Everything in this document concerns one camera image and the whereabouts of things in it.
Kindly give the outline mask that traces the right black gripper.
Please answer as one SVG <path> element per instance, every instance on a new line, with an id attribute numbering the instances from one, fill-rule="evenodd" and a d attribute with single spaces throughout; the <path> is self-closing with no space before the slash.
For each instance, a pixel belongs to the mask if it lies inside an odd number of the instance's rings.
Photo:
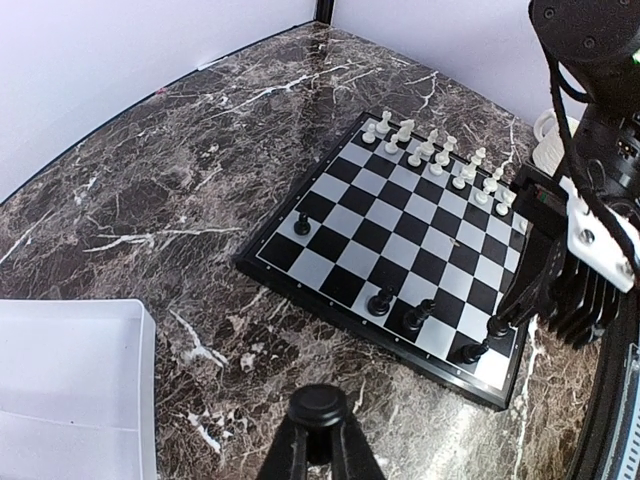
<path id="1" fill-rule="evenodd" d="M 531 224 L 515 275 L 496 312 L 519 327 L 537 314 L 549 331 L 575 350 L 611 327 L 639 333 L 639 293 L 622 293 L 567 247 L 566 194 L 532 164 L 512 184 L 515 212 Z"/>

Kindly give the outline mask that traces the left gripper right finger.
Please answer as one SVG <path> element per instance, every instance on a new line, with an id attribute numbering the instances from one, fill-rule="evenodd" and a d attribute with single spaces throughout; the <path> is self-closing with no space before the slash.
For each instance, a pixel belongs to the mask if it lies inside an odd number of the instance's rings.
<path id="1" fill-rule="evenodd" d="M 360 423 L 353 414 L 331 427 L 330 440 L 333 479 L 385 479 Z"/>

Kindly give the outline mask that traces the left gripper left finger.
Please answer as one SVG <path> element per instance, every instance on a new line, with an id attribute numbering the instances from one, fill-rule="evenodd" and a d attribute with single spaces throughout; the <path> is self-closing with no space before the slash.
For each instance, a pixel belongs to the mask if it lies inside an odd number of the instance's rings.
<path id="1" fill-rule="evenodd" d="M 304 427 L 285 416 L 276 431 L 257 479 L 306 479 L 307 437 Z"/>

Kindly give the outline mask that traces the black chess pawn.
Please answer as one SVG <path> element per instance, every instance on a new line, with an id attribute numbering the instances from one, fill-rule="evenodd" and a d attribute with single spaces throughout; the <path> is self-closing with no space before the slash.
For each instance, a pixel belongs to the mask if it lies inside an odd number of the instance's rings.
<path id="1" fill-rule="evenodd" d="M 493 338 L 503 338 L 510 331 L 508 320 L 501 319 L 498 315 L 493 315 L 487 322 L 487 335 Z"/>

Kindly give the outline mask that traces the black chess piece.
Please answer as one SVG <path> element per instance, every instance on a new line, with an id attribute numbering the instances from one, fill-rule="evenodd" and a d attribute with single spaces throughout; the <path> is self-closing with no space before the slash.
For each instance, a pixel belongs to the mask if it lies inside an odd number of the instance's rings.
<path id="1" fill-rule="evenodd" d="M 407 311 L 402 319 L 402 328 L 406 332 L 419 332 L 424 322 L 431 316 L 436 306 L 434 299 L 424 299 L 416 307 Z"/>
<path id="2" fill-rule="evenodd" d="M 300 212 L 294 223 L 294 233 L 298 236 L 306 236 L 311 232 L 311 223 L 306 212 Z"/>
<path id="3" fill-rule="evenodd" d="M 367 301 L 366 308 L 368 313 L 376 317 L 386 315 L 390 310 L 393 297 L 394 288 L 391 285 L 382 287 L 376 295 Z"/>
<path id="4" fill-rule="evenodd" d="M 474 364 L 480 360 L 480 358 L 487 353 L 489 345 L 487 340 L 483 340 L 481 343 L 467 344 L 461 347 L 459 350 L 459 357 L 464 364 Z"/>

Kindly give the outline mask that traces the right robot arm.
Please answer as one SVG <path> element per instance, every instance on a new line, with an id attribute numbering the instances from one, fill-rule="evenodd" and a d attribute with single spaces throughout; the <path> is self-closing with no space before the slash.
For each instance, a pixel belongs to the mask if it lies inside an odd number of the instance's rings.
<path id="1" fill-rule="evenodd" d="M 530 225 L 489 338 L 539 317 L 574 349 L 639 341 L 639 5 L 533 1 L 563 147 L 512 182 Z"/>

